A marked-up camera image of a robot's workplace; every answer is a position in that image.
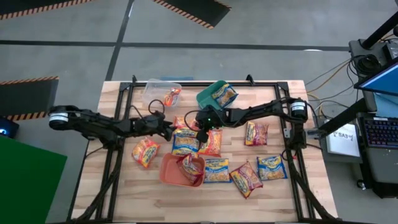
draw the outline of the orange plastic bowl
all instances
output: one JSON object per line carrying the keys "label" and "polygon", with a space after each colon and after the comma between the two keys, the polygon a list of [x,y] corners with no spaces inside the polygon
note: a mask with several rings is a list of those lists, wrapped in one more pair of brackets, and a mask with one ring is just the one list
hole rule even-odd
{"label": "orange plastic bowl", "polygon": [[[167,153],[162,160],[162,165],[160,166],[160,181],[165,184],[172,184],[184,187],[199,187],[204,181],[204,176],[200,177],[199,181],[192,185],[191,182],[181,173],[178,168],[177,161],[181,158],[180,156],[175,156],[171,153]],[[205,172],[205,160],[201,157],[193,158],[192,162]]]}

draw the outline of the green bowl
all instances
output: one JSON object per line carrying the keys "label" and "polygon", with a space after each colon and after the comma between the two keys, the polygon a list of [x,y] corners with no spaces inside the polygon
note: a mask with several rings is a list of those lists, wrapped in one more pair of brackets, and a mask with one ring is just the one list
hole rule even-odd
{"label": "green bowl", "polygon": [[219,106],[217,101],[215,101],[213,97],[211,97],[211,94],[213,94],[225,84],[228,83],[224,80],[218,80],[217,82],[211,84],[209,87],[205,88],[203,91],[197,94],[197,102],[199,104],[199,108],[203,109],[207,105],[211,105],[214,106],[214,108],[216,108],[217,110],[221,110],[221,107]]}

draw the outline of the concrete floor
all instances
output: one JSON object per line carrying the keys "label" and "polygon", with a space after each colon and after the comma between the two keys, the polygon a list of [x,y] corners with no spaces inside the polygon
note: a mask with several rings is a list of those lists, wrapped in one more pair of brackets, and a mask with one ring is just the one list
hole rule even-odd
{"label": "concrete floor", "polygon": [[[213,30],[204,29],[149,0],[135,0],[124,42],[287,45],[284,50],[122,48],[112,80],[164,76],[199,80],[309,81],[349,58],[348,52],[289,50],[290,45],[346,47],[366,38],[397,10],[394,0],[222,0],[232,11]],[[115,42],[128,0],[95,0],[79,6],[0,21],[0,40]],[[0,45],[0,81],[58,75],[55,104],[95,110],[112,47]],[[321,84],[319,79],[307,87]],[[350,86],[339,73],[314,94],[320,98]],[[350,105],[356,92],[334,97]],[[325,106],[328,116],[343,110]],[[18,140],[68,156],[47,222],[66,219],[87,141],[78,133],[52,131],[46,119],[20,122]],[[44,141],[43,136],[51,136]],[[398,201],[356,188],[350,164],[326,161],[339,217],[396,223]]]}

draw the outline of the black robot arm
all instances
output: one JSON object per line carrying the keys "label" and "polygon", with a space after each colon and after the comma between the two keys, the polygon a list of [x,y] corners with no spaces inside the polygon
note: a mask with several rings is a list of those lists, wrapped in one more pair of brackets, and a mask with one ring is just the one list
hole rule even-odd
{"label": "black robot arm", "polygon": [[87,139],[98,138],[105,148],[115,145],[119,136],[127,138],[158,134],[169,141],[175,129],[159,111],[141,118],[115,120],[76,106],[54,106],[50,108],[49,115],[52,129],[75,130]]}
{"label": "black robot arm", "polygon": [[[290,105],[291,115],[285,113],[282,105]],[[272,100],[263,105],[249,107],[247,109],[225,108],[216,110],[208,105],[199,111],[196,116],[199,132],[197,138],[201,142],[207,142],[207,132],[213,128],[236,128],[246,122],[266,116],[278,116],[292,124],[289,139],[289,149],[303,149],[306,147],[306,137],[303,124],[307,121],[307,102],[300,98],[285,97],[280,100]]]}

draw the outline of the wooden table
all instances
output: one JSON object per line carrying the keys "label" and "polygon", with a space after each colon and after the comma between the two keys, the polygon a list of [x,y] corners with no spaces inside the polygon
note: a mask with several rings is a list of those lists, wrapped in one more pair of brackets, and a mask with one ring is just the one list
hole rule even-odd
{"label": "wooden table", "polygon": [[[308,100],[303,81],[287,81],[291,97]],[[114,116],[119,82],[105,82],[99,100],[98,112],[105,116]],[[144,88],[134,88],[132,103],[142,115],[149,114],[142,102]],[[177,110],[166,110],[166,118],[174,120],[174,115],[183,116],[188,111],[197,110],[196,95],[203,87],[184,87]],[[235,87],[239,96],[231,108],[247,108],[275,99],[274,88],[270,87]],[[306,128],[314,126],[310,111]],[[131,110],[131,116],[138,116]],[[249,160],[256,169],[255,159],[276,156],[284,150],[284,141],[280,119],[275,116],[261,118],[256,122],[269,124],[268,145],[247,147],[243,145],[246,126],[223,128],[222,158],[229,159],[229,170],[233,170]],[[248,199],[239,192],[234,183],[203,184],[197,189],[162,184],[159,180],[159,167],[163,156],[171,152],[172,143],[160,136],[153,140],[161,143],[156,158],[148,169],[139,165],[132,157],[133,147],[142,138],[129,138],[124,148],[123,163],[119,180],[118,195],[114,211],[114,221],[121,222],[274,222],[296,221],[292,187],[289,179],[264,182],[262,189],[256,189]],[[101,144],[90,143],[88,153]],[[322,158],[322,152],[314,147],[303,150],[308,181],[312,192],[320,203],[337,216],[335,203]],[[98,151],[85,161],[80,186],[76,197],[73,216],[81,215],[100,189],[106,151]],[[307,214],[305,197],[300,191],[304,214]]]}

